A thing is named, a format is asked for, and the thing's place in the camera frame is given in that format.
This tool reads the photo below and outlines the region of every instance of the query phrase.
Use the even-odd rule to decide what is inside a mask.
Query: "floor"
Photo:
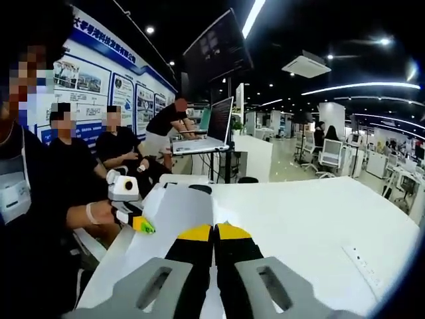
[[[272,141],[272,167],[270,169],[270,181],[302,181],[317,178],[312,169],[301,168],[294,160],[295,139]],[[370,187],[373,191],[381,193],[383,181],[363,170],[358,181]]]

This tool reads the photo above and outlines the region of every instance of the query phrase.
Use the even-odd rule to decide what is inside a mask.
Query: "ceiling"
[[[141,34],[114,0],[75,1],[79,8],[122,38],[176,87],[175,75],[184,69],[181,55],[188,46],[228,8],[234,9],[239,24],[243,26],[254,4],[254,0],[116,2],[124,11],[130,12],[130,17],[141,30],[152,26],[155,32]],[[235,74],[232,77],[233,90],[241,82],[249,84],[245,86],[248,109],[316,112],[320,102],[336,99],[335,102],[346,107],[347,119],[350,114],[372,114],[425,126],[425,121],[420,122],[425,106],[409,103],[425,104],[423,90],[373,86],[301,95],[352,83],[406,82],[412,65],[418,66],[418,72],[409,83],[424,84],[420,67],[425,62],[425,45],[418,39],[419,30],[423,29],[420,1],[390,2],[266,0],[246,40],[254,70]],[[381,45],[382,38],[390,39],[391,43]],[[282,71],[282,67],[302,50],[324,58],[332,71],[315,78],[290,76]],[[327,60],[329,54],[334,56],[333,60]],[[171,60],[175,61],[173,67],[166,64]],[[221,80],[212,83],[211,88],[216,96],[227,94],[227,84]],[[202,93],[200,98],[209,98],[207,90]],[[279,99],[282,102],[260,106]],[[359,119],[363,125],[382,124],[380,118],[361,116]],[[402,122],[396,122],[396,125],[400,125],[396,128],[425,136],[425,131],[418,127]]]

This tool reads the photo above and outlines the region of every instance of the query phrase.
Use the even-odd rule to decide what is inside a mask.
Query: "woman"
[[[325,136],[326,140],[333,140],[333,141],[339,141],[337,130],[335,129],[335,126],[330,125],[330,127],[327,129],[327,133]]]

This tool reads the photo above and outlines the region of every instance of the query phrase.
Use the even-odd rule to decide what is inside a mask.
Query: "man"
[[[60,22],[40,19],[46,12]],[[12,1],[8,16],[1,29],[8,21],[19,28],[3,33],[8,49],[0,62],[0,317],[53,318],[75,307],[88,281],[61,246],[62,235],[92,221],[112,224],[114,216],[105,201],[64,207],[47,147],[15,121],[27,93],[37,91],[37,70],[52,70],[62,57],[72,8],[61,0]]]
[[[149,155],[157,156],[162,153],[164,156],[164,165],[170,171],[173,168],[171,160],[171,146],[168,133],[172,128],[178,132],[193,131],[191,121],[186,115],[187,102],[183,98],[177,99],[174,103],[163,108],[146,127],[146,148]],[[194,133],[184,133],[190,140],[197,139]]]
[[[320,121],[316,125],[316,130],[314,131],[314,143],[317,148],[323,147],[323,142],[325,139],[325,122]]]
[[[141,142],[131,129],[121,126],[119,106],[108,106],[106,112],[106,131],[96,140],[97,155],[107,169],[126,166],[127,174],[136,177],[141,196],[146,197],[153,184],[157,183],[163,174],[171,171],[154,159],[142,156]]]
[[[59,177],[66,206],[87,205],[96,201],[108,199],[108,183],[105,167],[98,163],[86,142],[73,138],[75,122],[71,119],[70,103],[52,105],[50,126],[55,138],[49,146],[52,162],[52,173]],[[111,245],[120,227],[113,225],[90,225],[85,227],[93,237],[101,239],[107,246]]]

